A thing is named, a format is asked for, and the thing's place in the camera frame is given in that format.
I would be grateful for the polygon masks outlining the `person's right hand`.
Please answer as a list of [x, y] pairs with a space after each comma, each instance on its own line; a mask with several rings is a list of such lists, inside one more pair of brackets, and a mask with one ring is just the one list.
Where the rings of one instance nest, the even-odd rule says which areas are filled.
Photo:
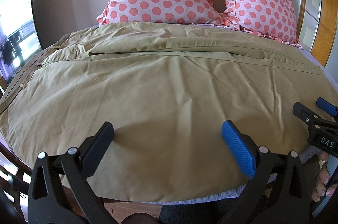
[[331, 197], [337, 188], [337, 183], [333, 184], [329, 188], [326, 188], [326, 185], [329, 181], [329, 172], [327, 170], [328, 162], [328, 153], [321, 152], [319, 155], [319, 160], [323, 163], [317, 177], [316, 186], [313, 189], [311, 199], [315, 202], [318, 202], [321, 197], [327, 196]]

